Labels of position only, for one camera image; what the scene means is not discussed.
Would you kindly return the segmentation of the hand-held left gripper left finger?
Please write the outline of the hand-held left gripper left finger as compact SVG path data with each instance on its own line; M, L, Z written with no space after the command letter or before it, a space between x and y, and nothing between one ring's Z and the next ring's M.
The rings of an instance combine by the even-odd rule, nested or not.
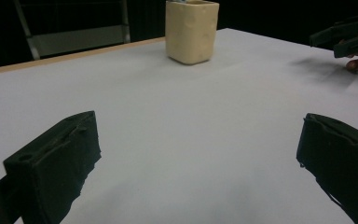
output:
M60 224L100 158L93 111L55 124L4 160L9 219Z

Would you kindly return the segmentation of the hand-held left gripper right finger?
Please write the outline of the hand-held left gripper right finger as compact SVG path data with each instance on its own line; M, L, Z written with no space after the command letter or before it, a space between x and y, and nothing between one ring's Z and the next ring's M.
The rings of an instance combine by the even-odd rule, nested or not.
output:
M358 130L340 120L309 113L304 118L296 159L358 224Z

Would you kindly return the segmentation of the cream square cup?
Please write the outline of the cream square cup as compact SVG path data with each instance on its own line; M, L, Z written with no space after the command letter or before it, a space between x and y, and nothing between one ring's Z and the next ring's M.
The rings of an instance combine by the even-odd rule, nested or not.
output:
M165 49L167 55L183 64L209 61L220 5L206 0L166 2Z

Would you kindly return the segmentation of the white metal stand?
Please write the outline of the white metal stand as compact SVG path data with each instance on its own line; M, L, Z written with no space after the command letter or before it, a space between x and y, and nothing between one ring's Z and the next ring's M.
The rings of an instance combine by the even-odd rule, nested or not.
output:
M12 0L35 60L129 43L128 0Z

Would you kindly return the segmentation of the white table mat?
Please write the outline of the white table mat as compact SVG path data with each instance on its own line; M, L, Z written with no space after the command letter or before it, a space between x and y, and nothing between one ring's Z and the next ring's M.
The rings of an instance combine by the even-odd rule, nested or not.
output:
M0 70L2 162L94 111L101 159L62 224L352 224L296 160L303 119L358 129L358 73L323 49L224 29L186 66L161 41Z

